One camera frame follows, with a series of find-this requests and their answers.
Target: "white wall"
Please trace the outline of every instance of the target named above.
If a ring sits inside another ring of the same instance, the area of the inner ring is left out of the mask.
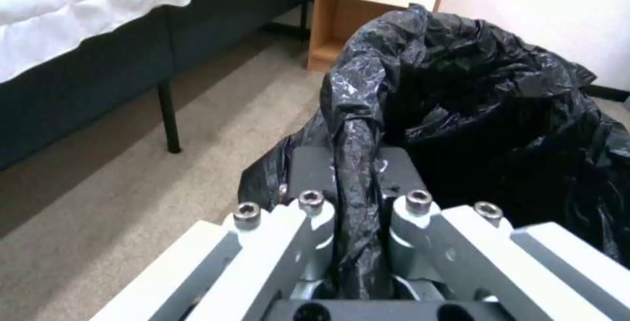
[[[630,90],[630,0],[441,0],[440,12],[491,21]]]

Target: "metal linkage arm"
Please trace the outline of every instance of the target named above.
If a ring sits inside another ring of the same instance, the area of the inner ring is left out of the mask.
[[[458,299],[495,295],[518,320],[607,320],[470,206],[394,202],[392,227],[430,263]]]
[[[187,321],[260,320],[272,301],[290,297],[300,279],[322,278],[334,216],[332,204],[317,191],[275,207]]]
[[[177,321],[240,249],[236,234],[197,222],[92,321]]]

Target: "wooden shelf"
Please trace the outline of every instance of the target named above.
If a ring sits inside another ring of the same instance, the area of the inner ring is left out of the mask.
[[[308,70],[328,71],[357,29],[384,13],[403,9],[401,2],[382,4],[373,1],[315,0]],[[429,1],[435,1],[434,10],[437,9],[440,0]]]
[[[317,49],[313,49],[312,56],[333,63],[337,60],[337,56],[339,56],[343,49],[344,43],[342,41],[332,41]]]
[[[312,71],[328,71],[344,49],[343,41],[332,40],[310,50],[308,68]]]

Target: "hex socket screw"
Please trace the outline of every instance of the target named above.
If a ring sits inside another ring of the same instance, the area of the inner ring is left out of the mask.
[[[260,225],[260,207],[254,202],[239,204],[233,212],[234,226],[238,229],[252,230]]]
[[[429,212],[433,197],[431,193],[422,189],[409,191],[405,196],[407,211],[416,215],[424,215]]]
[[[473,209],[495,227],[499,227],[501,219],[504,217],[504,211],[490,202],[477,202]]]
[[[300,193],[297,202],[300,209],[308,216],[316,216],[321,213],[322,206],[324,206],[324,193],[309,189]]]

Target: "screw hole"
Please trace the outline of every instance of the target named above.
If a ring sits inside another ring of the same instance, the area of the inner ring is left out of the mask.
[[[456,304],[444,304],[437,310],[438,321],[474,321],[465,308]]]
[[[427,200],[429,198],[428,194],[424,191],[413,191],[411,196],[420,200]]]
[[[482,206],[479,207],[482,211],[488,213],[488,214],[496,214],[497,210],[495,209],[495,207],[493,206],[489,206],[486,204],[483,204]]]
[[[306,200],[316,200],[317,199],[317,194],[314,192],[308,192],[306,194],[304,194],[304,198]]]
[[[319,303],[306,303],[293,314],[293,321],[330,321],[330,312]]]
[[[254,213],[254,207],[249,204],[243,204],[238,208],[238,211],[240,211],[241,214],[250,214]]]

